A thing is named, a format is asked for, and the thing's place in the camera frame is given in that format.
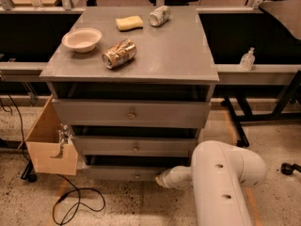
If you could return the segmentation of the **white foam-padded gripper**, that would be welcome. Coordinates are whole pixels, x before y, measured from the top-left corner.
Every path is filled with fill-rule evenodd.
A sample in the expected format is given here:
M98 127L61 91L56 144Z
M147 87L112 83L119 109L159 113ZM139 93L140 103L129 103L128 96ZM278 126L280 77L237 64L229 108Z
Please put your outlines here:
M155 181L159 186L171 187L170 183L170 170L167 169L155 177Z

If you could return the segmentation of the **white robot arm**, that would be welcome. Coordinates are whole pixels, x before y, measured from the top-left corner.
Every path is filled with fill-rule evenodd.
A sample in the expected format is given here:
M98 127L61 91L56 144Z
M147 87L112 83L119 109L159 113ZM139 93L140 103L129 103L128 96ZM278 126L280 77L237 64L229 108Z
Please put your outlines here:
M209 140L195 148L190 166L167 169L156 183L193 189L198 226L253 226L242 189L262 184L266 174L257 153Z

